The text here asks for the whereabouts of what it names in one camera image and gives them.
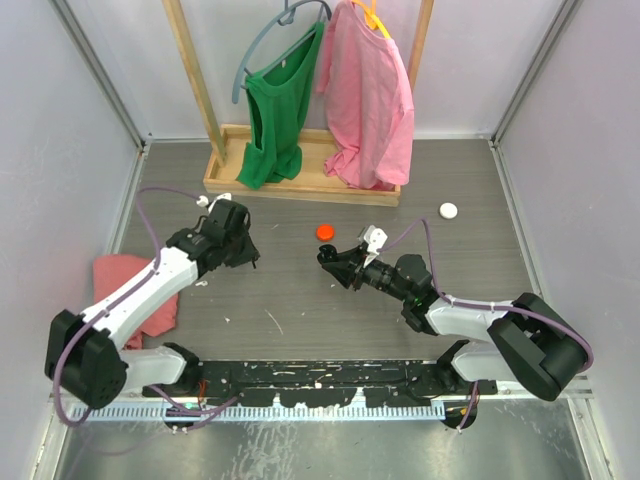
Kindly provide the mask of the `orange earbud case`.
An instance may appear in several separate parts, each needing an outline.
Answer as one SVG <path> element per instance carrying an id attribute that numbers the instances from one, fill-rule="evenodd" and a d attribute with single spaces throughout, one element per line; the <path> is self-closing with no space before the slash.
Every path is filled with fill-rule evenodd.
<path id="1" fill-rule="evenodd" d="M 316 238 L 321 242 L 329 242 L 335 236 L 335 229 L 332 225 L 322 224 L 316 228 Z"/>

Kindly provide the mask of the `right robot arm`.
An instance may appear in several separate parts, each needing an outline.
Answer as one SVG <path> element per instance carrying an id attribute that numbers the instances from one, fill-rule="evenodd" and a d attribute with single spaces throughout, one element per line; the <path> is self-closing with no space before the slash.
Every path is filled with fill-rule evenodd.
<path id="1" fill-rule="evenodd" d="M 462 338 L 438 370 L 447 392 L 462 393 L 475 381 L 513 381 L 554 401 L 589 363 L 585 340 L 539 296 L 525 292 L 497 303 L 442 296 L 421 255 L 404 254 L 389 265 L 371 258 L 367 247 L 340 252 L 323 245 L 317 260 L 345 288 L 367 285 L 401 301 L 412 330 Z"/>

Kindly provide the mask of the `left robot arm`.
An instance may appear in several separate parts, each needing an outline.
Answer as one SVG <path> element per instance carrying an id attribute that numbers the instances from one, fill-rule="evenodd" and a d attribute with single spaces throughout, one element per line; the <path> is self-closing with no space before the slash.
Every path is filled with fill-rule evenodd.
<path id="1" fill-rule="evenodd" d="M 167 343 L 154 349 L 125 345 L 142 324 L 182 289 L 220 266 L 255 264 L 251 215 L 222 194 L 207 206 L 195 228 L 176 232 L 155 258 L 123 286 L 79 314 L 60 311 L 51 321 L 44 371 L 55 401 L 68 392 L 92 410 L 123 391 L 166 385 L 178 396 L 200 384 L 198 357 Z"/>

